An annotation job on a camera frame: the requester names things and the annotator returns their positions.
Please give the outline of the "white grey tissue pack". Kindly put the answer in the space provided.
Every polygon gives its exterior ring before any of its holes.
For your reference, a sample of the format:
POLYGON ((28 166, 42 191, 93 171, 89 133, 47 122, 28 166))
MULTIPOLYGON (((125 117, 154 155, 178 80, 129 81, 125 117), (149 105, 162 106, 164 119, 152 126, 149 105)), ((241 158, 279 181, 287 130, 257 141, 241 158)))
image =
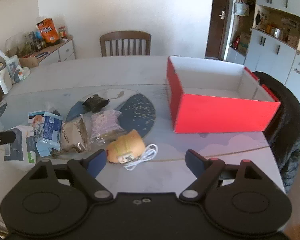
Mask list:
POLYGON ((8 131, 15 133, 15 141, 5 145, 4 161, 19 170, 29 171, 37 162, 33 127, 19 125, 8 131))

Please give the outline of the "beige foil snack bag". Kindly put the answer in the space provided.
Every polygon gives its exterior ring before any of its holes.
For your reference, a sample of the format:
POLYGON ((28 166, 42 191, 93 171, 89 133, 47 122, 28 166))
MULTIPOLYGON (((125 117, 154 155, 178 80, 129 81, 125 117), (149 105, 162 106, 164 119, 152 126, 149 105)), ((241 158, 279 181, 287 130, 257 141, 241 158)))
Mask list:
POLYGON ((52 150, 54 158, 66 153, 85 153, 91 150, 83 115, 62 124, 60 146, 60 151, 52 150))

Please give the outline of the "white herbal product box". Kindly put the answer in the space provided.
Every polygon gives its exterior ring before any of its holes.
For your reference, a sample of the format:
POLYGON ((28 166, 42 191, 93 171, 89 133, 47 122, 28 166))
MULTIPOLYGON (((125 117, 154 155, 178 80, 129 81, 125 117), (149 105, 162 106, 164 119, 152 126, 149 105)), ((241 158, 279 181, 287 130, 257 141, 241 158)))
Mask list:
POLYGON ((45 111, 34 111, 28 113, 28 123, 33 129, 40 130, 45 121, 45 111))

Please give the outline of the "blue wet wipes packet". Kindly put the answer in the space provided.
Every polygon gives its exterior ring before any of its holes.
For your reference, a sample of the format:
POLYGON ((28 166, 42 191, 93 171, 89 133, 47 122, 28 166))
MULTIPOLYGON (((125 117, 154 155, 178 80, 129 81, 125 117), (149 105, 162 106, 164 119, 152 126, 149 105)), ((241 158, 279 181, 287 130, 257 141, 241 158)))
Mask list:
POLYGON ((60 137, 63 118, 50 112, 44 113, 44 123, 40 129, 36 148, 40 157, 51 155, 52 150, 61 150, 60 137))

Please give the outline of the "orange plush toy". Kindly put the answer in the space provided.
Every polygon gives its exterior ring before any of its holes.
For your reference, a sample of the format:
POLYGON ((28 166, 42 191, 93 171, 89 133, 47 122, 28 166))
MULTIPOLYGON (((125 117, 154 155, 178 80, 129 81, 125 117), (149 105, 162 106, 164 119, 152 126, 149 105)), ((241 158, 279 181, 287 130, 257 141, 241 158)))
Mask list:
POLYGON ((145 149, 142 137, 134 129, 107 146, 107 160, 111 163, 125 164, 138 158, 145 149))

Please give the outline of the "pink snack packet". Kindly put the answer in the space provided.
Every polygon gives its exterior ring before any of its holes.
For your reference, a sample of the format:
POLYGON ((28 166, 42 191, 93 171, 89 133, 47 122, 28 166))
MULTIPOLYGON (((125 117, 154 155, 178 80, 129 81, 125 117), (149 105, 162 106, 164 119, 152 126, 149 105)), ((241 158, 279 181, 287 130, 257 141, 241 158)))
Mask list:
POLYGON ((91 144, 108 144, 115 141, 119 136, 125 135, 126 131, 120 126, 118 118, 121 112, 106 110, 91 116, 91 144))

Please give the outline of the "black foil packet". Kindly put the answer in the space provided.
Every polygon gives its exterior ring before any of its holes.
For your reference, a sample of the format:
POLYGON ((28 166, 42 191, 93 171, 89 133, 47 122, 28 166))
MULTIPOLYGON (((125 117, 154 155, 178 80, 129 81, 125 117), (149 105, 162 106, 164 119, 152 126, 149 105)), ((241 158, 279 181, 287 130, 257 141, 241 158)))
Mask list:
POLYGON ((92 113, 100 112, 101 109, 106 107, 110 103, 109 99, 104 99, 100 97, 98 94, 94 94, 89 97, 85 102, 83 102, 83 106, 87 107, 89 111, 92 113))

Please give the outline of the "white paper bag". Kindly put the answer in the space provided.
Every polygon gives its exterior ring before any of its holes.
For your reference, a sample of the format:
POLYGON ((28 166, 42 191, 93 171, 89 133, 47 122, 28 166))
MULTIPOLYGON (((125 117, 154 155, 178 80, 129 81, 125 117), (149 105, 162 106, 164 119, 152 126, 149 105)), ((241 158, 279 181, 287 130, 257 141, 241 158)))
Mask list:
POLYGON ((19 83, 25 80, 30 75, 30 69, 28 67, 22 67, 17 55, 8 57, 2 50, 0 50, 0 57, 4 59, 7 70, 11 77, 12 83, 19 83))

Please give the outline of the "white drawer sideboard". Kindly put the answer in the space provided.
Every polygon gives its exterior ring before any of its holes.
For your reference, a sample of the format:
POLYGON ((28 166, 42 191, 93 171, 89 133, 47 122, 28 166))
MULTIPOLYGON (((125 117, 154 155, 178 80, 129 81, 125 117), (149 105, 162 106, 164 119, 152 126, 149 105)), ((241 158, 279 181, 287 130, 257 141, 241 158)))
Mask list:
POLYGON ((19 61, 22 67, 34 68, 75 59, 73 37, 69 35, 67 39, 62 39, 61 43, 46 47, 19 61))

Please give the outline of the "orange chips bag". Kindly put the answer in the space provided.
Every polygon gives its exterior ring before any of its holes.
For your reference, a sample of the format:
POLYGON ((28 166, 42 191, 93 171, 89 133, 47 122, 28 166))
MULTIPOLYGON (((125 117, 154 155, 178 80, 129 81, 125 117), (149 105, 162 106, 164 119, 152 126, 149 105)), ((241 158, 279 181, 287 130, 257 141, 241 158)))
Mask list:
POLYGON ((60 36, 51 18, 45 18, 37 23, 37 28, 47 46, 54 46, 60 43, 60 36))

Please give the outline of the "brown entrance door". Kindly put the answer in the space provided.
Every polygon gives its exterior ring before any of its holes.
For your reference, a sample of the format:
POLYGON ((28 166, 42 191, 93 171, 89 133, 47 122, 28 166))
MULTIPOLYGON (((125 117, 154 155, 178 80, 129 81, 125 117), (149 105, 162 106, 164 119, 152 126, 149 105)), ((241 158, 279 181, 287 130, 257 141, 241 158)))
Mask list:
POLYGON ((209 35, 205 57, 220 59, 226 30, 229 0, 212 0, 209 35))

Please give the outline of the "cardboard box in cabinet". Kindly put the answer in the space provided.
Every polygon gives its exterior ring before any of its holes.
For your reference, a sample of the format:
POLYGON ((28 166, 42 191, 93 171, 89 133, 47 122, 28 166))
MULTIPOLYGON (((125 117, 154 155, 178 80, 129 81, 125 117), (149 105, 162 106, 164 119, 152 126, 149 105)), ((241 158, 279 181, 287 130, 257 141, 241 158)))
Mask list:
POLYGON ((246 55, 246 53, 247 53, 247 49, 248 49, 249 42, 250 42, 250 37, 251 37, 251 35, 247 34, 245 32, 241 32, 241 34, 240 34, 237 50, 243 55, 246 55))

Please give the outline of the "brown wooden chair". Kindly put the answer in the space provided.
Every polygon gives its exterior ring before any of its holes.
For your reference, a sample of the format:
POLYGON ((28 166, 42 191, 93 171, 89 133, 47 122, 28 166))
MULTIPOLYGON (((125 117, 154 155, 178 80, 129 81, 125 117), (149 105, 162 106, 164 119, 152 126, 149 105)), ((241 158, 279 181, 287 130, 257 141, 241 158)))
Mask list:
POLYGON ((149 56, 151 35, 143 31, 114 31, 100 36, 101 54, 105 56, 149 56))

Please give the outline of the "grey hanging tote bag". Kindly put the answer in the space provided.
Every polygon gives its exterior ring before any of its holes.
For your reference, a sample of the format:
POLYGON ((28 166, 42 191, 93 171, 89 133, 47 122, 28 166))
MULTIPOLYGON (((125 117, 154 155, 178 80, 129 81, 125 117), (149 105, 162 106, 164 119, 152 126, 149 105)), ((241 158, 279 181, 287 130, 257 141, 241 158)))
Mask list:
POLYGON ((243 0, 238 0, 234 4, 234 15, 236 16, 249 16, 249 5, 245 4, 243 0))

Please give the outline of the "white wall cabinet unit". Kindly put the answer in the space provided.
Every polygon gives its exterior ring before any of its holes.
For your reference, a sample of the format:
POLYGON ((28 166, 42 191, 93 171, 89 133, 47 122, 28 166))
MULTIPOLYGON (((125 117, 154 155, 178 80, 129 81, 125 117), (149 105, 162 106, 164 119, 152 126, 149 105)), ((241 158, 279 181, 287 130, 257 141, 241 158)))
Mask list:
POLYGON ((300 0, 243 1, 249 16, 234 15, 234 0, 226 60, 285 84, 300 53, 300 0), (251 35, 246 55, 237 50, 241 32, 251 35))

